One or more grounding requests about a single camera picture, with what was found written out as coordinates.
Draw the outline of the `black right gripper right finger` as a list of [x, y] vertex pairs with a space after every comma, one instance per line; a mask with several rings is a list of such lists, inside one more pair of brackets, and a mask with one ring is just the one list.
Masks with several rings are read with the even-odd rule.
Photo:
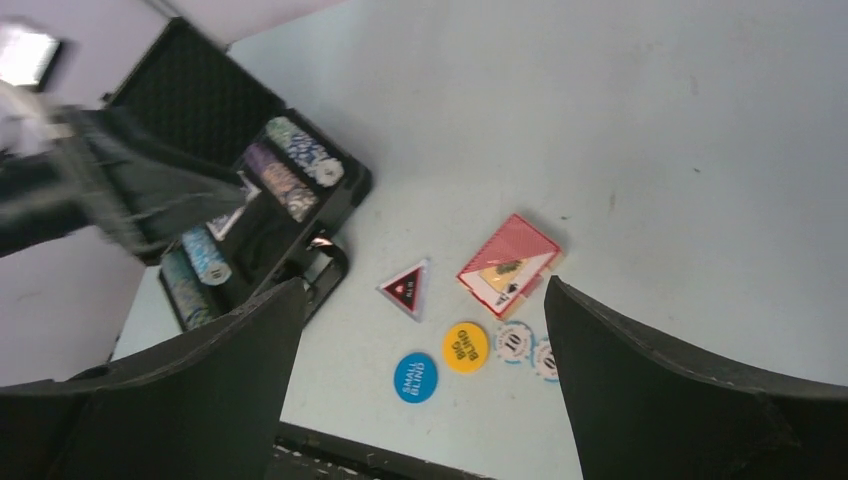
[[747, 365], [558, 277], [544, 310], [587, 479], [843, 479], [847, 390]]

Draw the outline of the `red playing card deck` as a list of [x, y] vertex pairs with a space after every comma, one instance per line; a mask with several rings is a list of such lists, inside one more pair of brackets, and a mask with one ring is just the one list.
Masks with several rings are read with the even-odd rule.
[[513, 214], [484, 242], [456, 279], [495, 319], [506, 321], [564, 257], [554, 240]]

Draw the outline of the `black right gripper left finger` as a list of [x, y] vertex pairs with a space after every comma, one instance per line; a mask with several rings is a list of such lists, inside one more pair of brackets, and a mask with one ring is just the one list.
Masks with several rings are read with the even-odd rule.
[[65, 381], [1, 391], [5, 479], [261, 479], [304, 325], [290, 280]]

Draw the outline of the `red triangular all-in button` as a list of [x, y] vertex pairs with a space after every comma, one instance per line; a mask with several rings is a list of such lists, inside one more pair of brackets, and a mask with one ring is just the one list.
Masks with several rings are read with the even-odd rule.
[[423, 258], [376, 287], [386, 300], [417, 323], [422, 321], [430, 264], [429, 258]]

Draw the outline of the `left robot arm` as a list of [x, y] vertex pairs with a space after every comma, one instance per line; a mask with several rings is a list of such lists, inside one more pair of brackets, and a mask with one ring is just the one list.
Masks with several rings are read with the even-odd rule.
[[61, 107], [1, 122], [1, 254], [94, 226], [146, 264], [246, 205], [226, 168], [170, 147], [120, 110]]

